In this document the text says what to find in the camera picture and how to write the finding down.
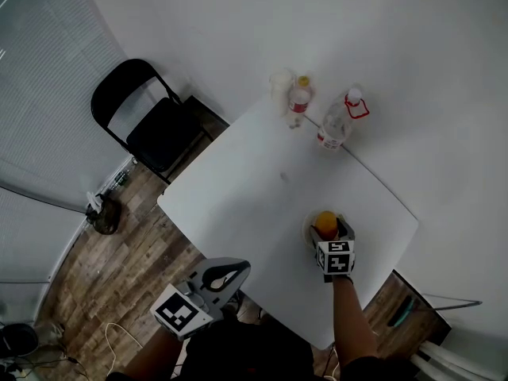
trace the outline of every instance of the forearm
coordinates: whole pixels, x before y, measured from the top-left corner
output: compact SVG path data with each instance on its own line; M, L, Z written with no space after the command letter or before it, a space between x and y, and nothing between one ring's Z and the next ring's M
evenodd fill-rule
M125 368L125 375L136 381L170 379L183 343L160 328Z
M342 367L360 357L378 356L375 335L360 307L355 287L346 278L333 280L333 329Z

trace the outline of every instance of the orange fruit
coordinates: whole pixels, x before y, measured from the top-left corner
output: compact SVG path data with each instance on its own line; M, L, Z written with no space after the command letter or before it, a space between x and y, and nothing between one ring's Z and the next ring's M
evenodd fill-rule
M328 210L321 212L316 218L314 227L320 238L324 241L331 241L337 235L337 216L334 212L329 212Z

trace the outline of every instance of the person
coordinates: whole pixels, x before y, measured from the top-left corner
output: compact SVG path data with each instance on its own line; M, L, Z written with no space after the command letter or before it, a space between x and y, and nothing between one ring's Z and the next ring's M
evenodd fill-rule
M348 276L333 278L333 327L341 380L379 378L383 362L375 335ZM170 379L182 345L161 327L123 373L112 373L107 381ZM225 314L225 320L190 339L177 379L319 379L313 362L309 343L275 319L248 325Z

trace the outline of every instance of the yellow bottle cap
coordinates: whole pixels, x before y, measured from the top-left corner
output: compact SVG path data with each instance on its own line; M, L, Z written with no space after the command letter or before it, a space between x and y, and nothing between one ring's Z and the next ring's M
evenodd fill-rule
M301 87L308 87L309 86L309 78L307 76L300 76L298 78L298 85Z

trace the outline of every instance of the white table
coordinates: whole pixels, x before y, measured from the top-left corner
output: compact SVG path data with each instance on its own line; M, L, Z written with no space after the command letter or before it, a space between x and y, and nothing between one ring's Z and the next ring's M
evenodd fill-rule
M208 258L248 260L242 290L317 348L333 341L332 286L302 239L316 209L342 212L356 232L352 273L364 308L410 243L418 221L362 164L316 144L305 120L289 129L269 98L219 136L158 203Z

